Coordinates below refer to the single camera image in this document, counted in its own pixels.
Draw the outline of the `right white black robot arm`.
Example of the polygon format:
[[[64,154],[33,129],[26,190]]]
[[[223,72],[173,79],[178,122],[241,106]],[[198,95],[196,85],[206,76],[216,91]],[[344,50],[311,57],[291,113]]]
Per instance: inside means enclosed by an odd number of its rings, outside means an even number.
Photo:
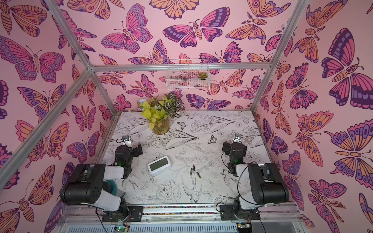
[[[232,204],[216,205],[222,220],[260,220],[259,208],[289,201],[289,191],[274,163],[244,163],[247,146],[224,142],[222,152],[229,157],[228,171],[238,177],[238,196]]]

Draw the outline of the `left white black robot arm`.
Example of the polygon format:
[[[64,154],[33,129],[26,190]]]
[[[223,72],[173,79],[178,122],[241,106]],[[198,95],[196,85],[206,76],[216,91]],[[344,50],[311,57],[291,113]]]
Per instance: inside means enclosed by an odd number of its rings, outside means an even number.
[[[133,158],[143,154],[142,145],[120,145],[115,150],[115,164],[79,164],[60,191],[68,205],[88,205],[103,211],[102,222],[140,222],[143,207],[131,207],[124,189],[117,181],[126,181],[132,172]]]

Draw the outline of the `white digital alarm clock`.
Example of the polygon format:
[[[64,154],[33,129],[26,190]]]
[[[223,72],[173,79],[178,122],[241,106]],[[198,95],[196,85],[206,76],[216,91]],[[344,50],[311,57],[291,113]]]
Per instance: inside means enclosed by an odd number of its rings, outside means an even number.
[[[168,171],[171,167],[171,161],[168,156],[163,156],[148,165],[148,172],[151,176],[157,176],[165,171]]]

